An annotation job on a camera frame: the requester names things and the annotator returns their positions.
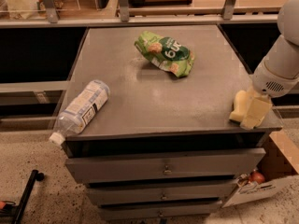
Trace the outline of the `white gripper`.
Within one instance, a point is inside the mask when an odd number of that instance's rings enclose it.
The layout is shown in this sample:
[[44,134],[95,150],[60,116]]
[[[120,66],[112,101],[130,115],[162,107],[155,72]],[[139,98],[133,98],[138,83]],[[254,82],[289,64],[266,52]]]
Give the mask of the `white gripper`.
[[240,126],[252,130],[261,125],[272,108],[271,98],[286,95],[298,83],[299,64],[295,62],[278,62],[263,58],[254,71],[252,85],[247,89],[249,101]]

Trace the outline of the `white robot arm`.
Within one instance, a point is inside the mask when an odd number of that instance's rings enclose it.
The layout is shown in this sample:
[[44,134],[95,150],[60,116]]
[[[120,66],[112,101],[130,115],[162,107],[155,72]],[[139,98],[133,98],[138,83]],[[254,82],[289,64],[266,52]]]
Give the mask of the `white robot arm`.
[[258,127],[272,108],[272,98],[286,95],[299,77],[299,0],[289,0],[278,13],[280,36],[262,58],[247,91],[244,129]]

